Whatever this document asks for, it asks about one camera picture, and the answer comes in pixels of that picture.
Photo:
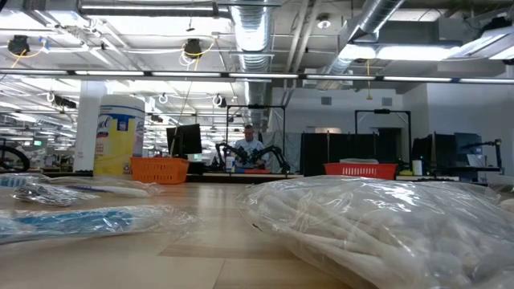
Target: orange basket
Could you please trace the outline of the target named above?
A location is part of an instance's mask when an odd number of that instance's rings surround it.
[[[190,163],[181,158],[131,157],[132,176],[135,181],[176,185],[186,181]]]
[[[324,170],[328,175],[394,180],[396,166],[396,164],[324,164]]]

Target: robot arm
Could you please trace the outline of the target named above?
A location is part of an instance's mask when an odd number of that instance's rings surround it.
[[[259,151],[255,150],[251,156],[251,161],[255,163],[257,160],[261,159],[265,154],[273,153],[276,157],[276,160],[279,162],[280,168],[282,168],[282,173],[286,173],[291,169],[291,166],[286,162],[284,155],[282,154],[282,149],[277,146],[269,146],[265,149],[261,149]]]
[[[228,150],[228,151],[233,152],[236,156],[239,157],[239,159],[241,160],[241,162],[243,164],[246,164],[248,162],[247,152],[245,152],[243,148],[236,149],[236,148],[234,148],[234,147],[232,147],[232,146],[230,146],[230,145],[228,145],[226,143],[216,144],[215,147],[216,147],[216,152],[218,154],[218,159],[219,159],[219,168],[221,170],[223,170],[225,168],[225,161],[223,160],[220,147],[223,147],[224,151]]]

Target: black monitor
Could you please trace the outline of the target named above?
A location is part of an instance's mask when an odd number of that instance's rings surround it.
[[[186,154],[202,153],[200,124],[167,128],[166,135],[168,137],[168,151],[171,156],[184,157]],[[171,151],[173,139],[175,139],[175,144],[173,151]]]
[[[432,160],[432,135],[414,139],[412,144],[412,159],[424,160],[430,163]]]
[[[457,145],[457,154],[474,154],[481,155],[482,154],[482,146],[475,146],[471,148],[465,148],[466,145],[480,144],[482,142],[482,137],[477,135],[476,133],[455,133],[455,143]]]

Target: plastic bag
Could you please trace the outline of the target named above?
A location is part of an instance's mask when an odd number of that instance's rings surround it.
[[[17,187],[20,185],[39,183],[50,179],[41,173],[3,173],[0,174],[0,187]]]
[[[156,183],[144,184],[114,177],[56,177],[42,180],[49,185],[60,185],[89,193],[111,193],[121,197],[151,197],[165,191]]]
[[[354,288],[510,288],[514,214],[469,188],[323,176],[237,200],[253,227]]]
[[[16,187],[11,197],[49,206],[72,206],[80,204],[82,201],[98,198],[90,193],[43,184],[26,184]]]
[[[0,244],[140,232],[182,236],[197,219],[172,206],[122,206],[60,212],[0,210]]]

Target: white column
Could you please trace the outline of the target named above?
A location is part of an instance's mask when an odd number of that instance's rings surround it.
[[[82,81],[80,84],[79,117],[75,141],[73,170],[93,170],[95,163],[96,126],[100,101],[107,94],[104,81]]]

